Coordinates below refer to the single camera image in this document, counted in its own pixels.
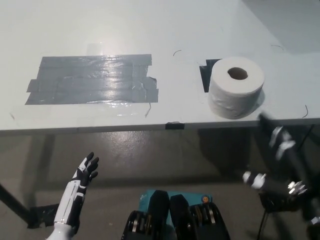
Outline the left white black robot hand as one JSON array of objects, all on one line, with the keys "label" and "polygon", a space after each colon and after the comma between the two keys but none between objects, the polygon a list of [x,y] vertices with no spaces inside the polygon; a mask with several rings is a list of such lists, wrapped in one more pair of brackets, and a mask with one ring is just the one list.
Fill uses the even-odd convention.
[{"label": "left white black robot hand", "polygon": [[85,201],[87,188],[98,176],[99,158],[89,153],[77,167],[67,183],[60,200],[54,222],[75,227],[80,223],[80,214]]}]

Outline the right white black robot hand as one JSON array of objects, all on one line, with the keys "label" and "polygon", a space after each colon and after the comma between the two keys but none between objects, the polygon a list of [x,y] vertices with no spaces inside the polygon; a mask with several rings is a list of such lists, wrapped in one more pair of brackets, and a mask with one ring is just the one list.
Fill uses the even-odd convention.
[{"label": "right white black robot hand", "polygon": [[300,210],[308,226],[319,226],[319,185],[300,157],[296,140],[287,128],[265,113],[259,114],[258,121],[278,169],[272,174],[247,170],[242,175],[243,182],[259,192],[267,213]]}]

